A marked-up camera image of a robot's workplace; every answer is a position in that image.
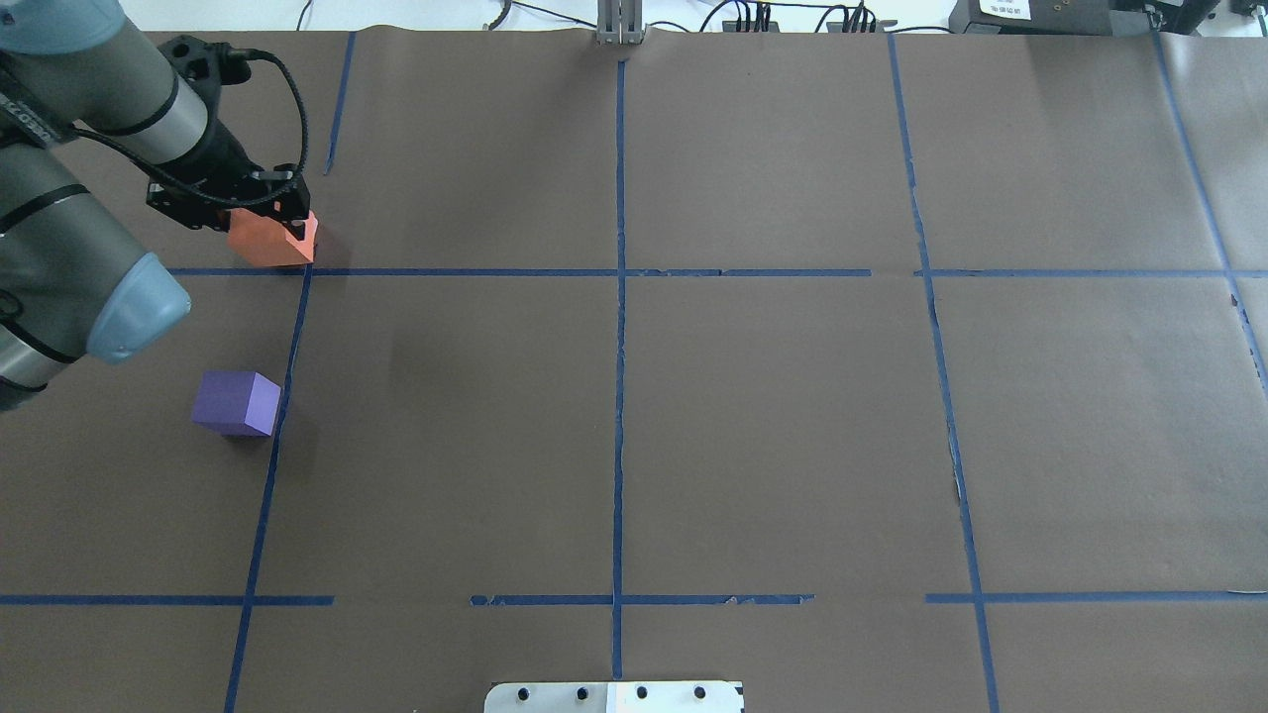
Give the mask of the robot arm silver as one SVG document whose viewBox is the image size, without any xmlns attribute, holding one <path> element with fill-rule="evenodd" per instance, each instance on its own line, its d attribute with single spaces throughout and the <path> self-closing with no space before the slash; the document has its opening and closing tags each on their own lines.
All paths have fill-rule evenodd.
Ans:
<svg viewBox="0 0 1268 713">
<path fill-rule="evenodd" d="M 309 118 L 273 52 L 178 36 L 153 44 L 118 1 L 3 4 L 3 410 L 44 393 L 82 356 L 118 364 L 189 315 L 155 252 L 55 156 L 79 140 L 147 178 L 146 203 L 186 230 L 231 232 L 249 214 L 287 239 L 314 232 L 304 173 Z M 251 63 L 279 69 L 299 157 L 262 167 L 219 118 Z"/>
</svg>

